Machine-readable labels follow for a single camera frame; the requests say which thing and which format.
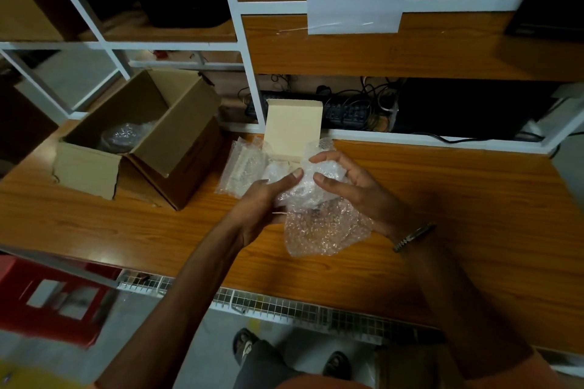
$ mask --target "person's right arm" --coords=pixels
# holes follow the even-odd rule
[[[428,223],[382,187],[364,168],[339,151],[328,151],[311,162],[335,160],[347,169],[352,185],[315,174],[326,191],[349,200],[374,221],[374,230],[399,243]],[[499,374],[525,362],[534,350],[515,332],[433,234],[414,240],[401,251],[411,267],[464,378]]]

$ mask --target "plastic packaging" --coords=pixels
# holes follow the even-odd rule
[[[124,123],[102,133],[98,149],[112,154],[129,153],[152,130],[156,120],[142,125]]]
[[[360,214],[349,201],[326,192],[314,182],[315,172],[348,182],[346,170],[335,161],[310,163],[322,151],[334,150],[331,139],[309,144],[300,166],[304,170],[298,185],[281,194],[275,206],[286,206],[284,242],[290,255],[334,255],[371,235],[373,222]],[[218,194],[241,198],[254,181],[274,183],[298,165],[270,160],[259,140],[249,143],[239,138],[231,152],[219,185]]]
[[[267,163],[267,155],[257,140],[249,143],[240,137],[231,146],[229,159],[215,193],[241,199],[252,183],[262,178]]]

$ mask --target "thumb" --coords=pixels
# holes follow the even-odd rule
[[[276,195],[281,194],[282,192],[286,192],[289,189],[292,189],[293,187],[298,185],[298,183],[300,183],[300,181],[302,180],[303,175],[304,171],[302,170],[302,168],[298,168],[292,174],[288,174],[282,180],[279,180],[276,183],[272,183],[271,185],[268,185],[268,187],[270,188],[272,193]]]
[[[358,186],[349,185],[347,183],[340,182],[339,180],[328,178],[320,172],[314,174],[313,179],[318,186],[327,192],[340,195],[342,198],[345,198],[351,202],[358,202],[360,200],[361,188]]]

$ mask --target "box lid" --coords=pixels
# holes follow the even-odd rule
[[[221,99],[195,71],[149,71],[169,109],[131,154],[168,177],[215,115]]]
[[[53,175],[68,188],[112,200],[121,156],[59,142]]]
[[[298,163],[306,145],[321,138],[322,102],[268,99],[264,148],[276,160]]]

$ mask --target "black sandal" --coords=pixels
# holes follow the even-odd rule
[[[351,380],[351,363],[347,356],[340,352],[333,352],[322,370],[325,377],[337,378],[338,380]]]
[[[252,346],[259,341],[259,338],[252,333],[249,329],[243,328],[235,334],[233,337],[233,344],[231,348],[233,350],[233,356],[237,364],[241,366],[244,358],[252,350]]]

